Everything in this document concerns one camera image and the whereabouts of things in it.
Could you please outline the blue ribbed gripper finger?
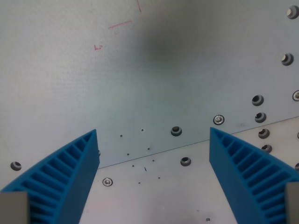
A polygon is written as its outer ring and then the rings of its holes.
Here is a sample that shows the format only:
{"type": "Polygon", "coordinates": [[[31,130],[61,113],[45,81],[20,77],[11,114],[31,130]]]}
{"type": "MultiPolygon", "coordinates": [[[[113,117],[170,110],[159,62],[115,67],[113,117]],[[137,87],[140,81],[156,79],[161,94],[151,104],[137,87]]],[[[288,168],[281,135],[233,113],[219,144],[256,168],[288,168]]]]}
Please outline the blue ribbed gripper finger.
{"type": "Polygon", "coordinates": [[[78,224],[100,164],[95,129],[10,182],[2,192],[26,192],[31,224],[78,224]]]}
{"type": "Polygon", "coordinates": [[[285,186],[294,168],[235,136],[210,128],[209,161],[239,224],[285,224],[285,186]]]}

